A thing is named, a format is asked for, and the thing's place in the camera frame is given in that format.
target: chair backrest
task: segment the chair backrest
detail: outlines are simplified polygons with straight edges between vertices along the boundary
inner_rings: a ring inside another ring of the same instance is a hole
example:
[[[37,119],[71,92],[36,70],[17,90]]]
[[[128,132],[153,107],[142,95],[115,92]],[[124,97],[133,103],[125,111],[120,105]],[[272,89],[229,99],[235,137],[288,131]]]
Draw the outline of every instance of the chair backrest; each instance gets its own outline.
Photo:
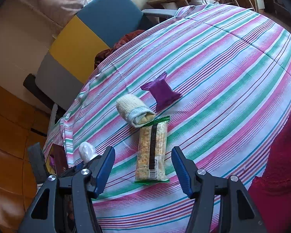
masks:
[[[96,55],[153,24],[131,0],[92,0],[64,27],[44,57],[36,85],[67,110],[94,70]]]

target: metal screw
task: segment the metal screw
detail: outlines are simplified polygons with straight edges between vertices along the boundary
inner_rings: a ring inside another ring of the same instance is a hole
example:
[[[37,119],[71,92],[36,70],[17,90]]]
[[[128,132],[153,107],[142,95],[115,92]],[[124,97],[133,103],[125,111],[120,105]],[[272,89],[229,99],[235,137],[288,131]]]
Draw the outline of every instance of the metal screw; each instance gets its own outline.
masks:
[[[197,170],[197,173],[198,173],[199,175],[205,175],[205,174],[206,174],[206,171],[205,171],[204,169],[198,169],[198,170]]]
[[[232,175],[232,176],[230,177],[230,180],[231,180],[231,181],[234,181],[234,182],[237,182],[237,181],[238,181],[238,177],[237,177],[236,175]]]
[[[87,175],[87,174],[89,174],[89,170],[87,168],[84,168],[81,170],[81,174]]]
[[[48,177],[48,180],[49,181],[53,181],[53,180],[56,180],[56,175],[52,174]]]

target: red blanket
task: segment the red blanket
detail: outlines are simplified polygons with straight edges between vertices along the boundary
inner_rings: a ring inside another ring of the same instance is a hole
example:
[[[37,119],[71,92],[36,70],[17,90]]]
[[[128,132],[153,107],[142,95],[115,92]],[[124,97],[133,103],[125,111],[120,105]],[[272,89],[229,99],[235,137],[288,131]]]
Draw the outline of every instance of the red blanket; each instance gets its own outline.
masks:
[[[132,39],[134,39],[143,32],[144,30],[136,30],[134,32],[125,34],[124,37],[122,37],[117,43],[114,44],[113,48],[98,53],[95,57],[95,69],[97,65],[104,61],[104,59],[108,57],[111,53],[115,52],[118,48],[125,45],[126,43],[128,43],[129,41],[131,41]]]
[[[291,113],[271,145],[263,176],[253,179],[249,194],[268,233],[287,232],[291,227]]]

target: purple candy wrapper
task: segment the purple candy wrapper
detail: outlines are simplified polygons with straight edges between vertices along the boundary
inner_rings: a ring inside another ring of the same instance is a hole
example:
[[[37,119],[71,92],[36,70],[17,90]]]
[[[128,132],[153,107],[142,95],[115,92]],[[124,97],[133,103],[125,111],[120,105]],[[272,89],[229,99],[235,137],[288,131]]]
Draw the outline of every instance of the purple candy wrapper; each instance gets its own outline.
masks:
[[[156,112],[160,112],[181,97],[180,93],[172,91],[171,87],[165,81],[166,77],[167,73],[163,72],[154,81],[147,82],[140,87],[142,90],[150,91],[155,98]]]

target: black label strip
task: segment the black label strip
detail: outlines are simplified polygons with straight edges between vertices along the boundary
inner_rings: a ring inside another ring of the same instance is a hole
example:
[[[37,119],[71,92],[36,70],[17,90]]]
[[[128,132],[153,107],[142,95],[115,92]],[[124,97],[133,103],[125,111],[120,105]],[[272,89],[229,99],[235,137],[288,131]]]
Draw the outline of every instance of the black label strip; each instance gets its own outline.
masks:
[[[151,129],[149,169],[155,169],[156,130],[157,123],[152,125]]]

